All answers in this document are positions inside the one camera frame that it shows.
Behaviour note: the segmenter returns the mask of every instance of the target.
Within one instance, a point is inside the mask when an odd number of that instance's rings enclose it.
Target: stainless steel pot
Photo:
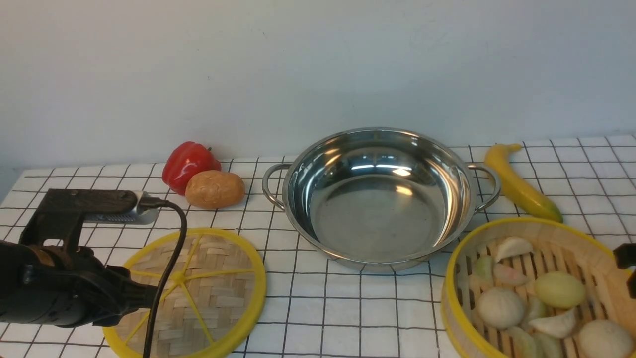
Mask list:
[[[267,184],[282,169],[288,171],[278,200]],[[494,180],[484,203],[477,203],[470,169]],[[307,241],[343,265],[372,272],[426,261],[459,237],[473,213],[494,203],[500,189],[487,167],[466,164],[421,134],[383,127],[324,138],[263,176],[265,196]]]

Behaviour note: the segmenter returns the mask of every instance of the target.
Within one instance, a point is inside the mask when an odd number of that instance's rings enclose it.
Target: pot rim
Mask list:
[[[469,203],[469,207],[470,208],[475,208],[476,207],[476,201],[477,201],[477,192],[476,190],[478,190],[478,184],[476,183],[476,179],[472,176],[472,175],[468,175],[469,172],[469,168],[466,162],[464,162],[459,155],[457,155],[457,153],[455,153],[453,150],[451,150],[449,147],[447,147],[446,145],[440,143],[439,141],[425,136],[423,134],[414,132],[414,131],[407,131],[404,129],[399,129],[399,128],[395,128],[395,127],[360,127],[360,128],[355,128],[355,129],[349,129],[346,131],[341,131],[338,133],[334,133],[330,136],[327,136],[321,140],[318,140],[316,142],[314,142],[313,144],[311,144],[309,147],[307,147],[304,151],[302,151],[301,154],[299,154],[297,156],[297,158],[291,163],[289,169],[287,170],[287,173],[285,175],[285,179],[283,181],[283,193],[282,193],[282,203],[283,203],[283,208],[285,211],[285,214],[287,215],[287,218],[289,219],[290,223],[292,224],[292,226],[307,240],[309,241],[309,243],[311,243],[313,246],[321,249],[323,252],[325,252],[326,254],[332,256],[332,257],[336,257],[339,259],[345,259],[348,261],[353,261],[353,262],[357,262],[359,264],[369,264],[369,265],[380,265],[380,264],[385,264],[385,265],[389,265],[389,264],[399,264],[402,262],[407,262],[407,261],[412,261],[412,260],[416,260],[416,259],[421,259],[423,257],[426,257],[428,255],[431,254],[435,254],[436,252],[442,250],[443,248],[445,248],[446,246],[448,246],[451,242],[455,241],[455,239],[457,239],[462,232],[464,231],[464,229],[468,226],[468,223],[470,223],[475,211],[471,212],[471,213],[467,213],[466,215],[464,215],[465,217],[462,219],[461,223],[459,225],[457,225],[457,227],[455,228],[455,230],[449,234],[440,244],[433,246],[433,247],[429,247],[427,249],[423,249],[420,250],[418,252],[415,252],[413,254],[410,255],[406,255],[404,256],[403,259],[400,259],[398,261],[365,261],[364,259],[360,259],[360,258],[356,258],[353,256],[349,256],[347,254],[343,254],[333,248],[330,248],[324,244],[322,244],[320,241],[318,241],[317,239],[315,239],[312,235],[310,235],[308,232],[306,232],[306,230],[304,230],[304,228],[302,228],[301,225],[299,225],[298,221],[296,220],[296,218],[294,218],[293,213],[291,212],[291,210],[289,209],[289,198],[287,196],[287,187],[289,186],[289,181],[291,179],[291,174],[294,173],[294,171],[296,171],[296,169],[298,168],[298,165],[300,165],[300,163],[302,162],[302,160],[307,156],[307,154],[309,154],[309,152],[311,152],[313,149],[315,149],[316,147],[318,147],[321,144],[324,144],[334,138],[340,137],[340,136],[344,136],[347,134],[353,134],[353,133],[358,133],[358,132],[368,132],[368,131],[385,131],[385,132],[396,132],[396,133],[401,133],[401,134],[406,134],[409,136],[414,136],[414,137],[418,137],[420,139],[426,140],[426,141],[430,141],[431,143],[437,145],[438,147],[440,147],[441,149],[443,149],[446,153],[448,153],[456,162],[456,164],[458,166],[460,166],[463,170],[463,172],[467,173],[466,177],[467,180],[469,181],[469,188],[470,188],[470,203]]]

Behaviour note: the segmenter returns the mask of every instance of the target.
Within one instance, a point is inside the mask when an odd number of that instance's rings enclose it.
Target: yellow banana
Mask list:
[[[486,152],[484,164],[497,172],[501,178],[501,194],[514,204],[534,217],[563,222],[563,215],[552,200],[528,184],[510,166],[510,153],[521,148],[520,144],[495,144]]]

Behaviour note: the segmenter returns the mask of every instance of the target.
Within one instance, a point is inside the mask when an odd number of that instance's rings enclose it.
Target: bell pepper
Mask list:
[[[175,193],[184,196],[190,179],[197,173],[221,170],[221,163],[199,143],[187,141],[170,154],[163,168],[162,180]]]

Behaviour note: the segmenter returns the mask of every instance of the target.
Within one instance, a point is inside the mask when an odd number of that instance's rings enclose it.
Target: black power cord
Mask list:
[[[188,221],[186,219],[186,214],[179,207],[179,205],[171,203],[167,200],[158,199],[156,197],[145,197],[141,199],[141,201],[139,202],[139,206],[148,209],[170,208],[176,211],[177,214],[179,214],[179,218],[181,219],[181,228],[179,231],[179,239],[177,240],[177,245],[174,247],[174,252],[172,253],[172,257],[170,257],[168,266],[166,266],[161,279],[159,279],[157,293],[155,295],[153,305],[150,308],[150,313],[148,315],[148,325],[146,328],[146,339],[144,341],[144,352],[142,354],[142,358],[150,358],[150,349],[153,342],[153,331],[155,330],[155,318],[157,316],[157,309],[159,307],[159,302],[161,301],[161,296],[165,285],[170,278],[170,273],[172,272],[174,265],[177,263],[177,259],[179,258],[179,254],[181,253],[181,249],[183,248],[183,243],[186,241],[186,235],[188,233]]]

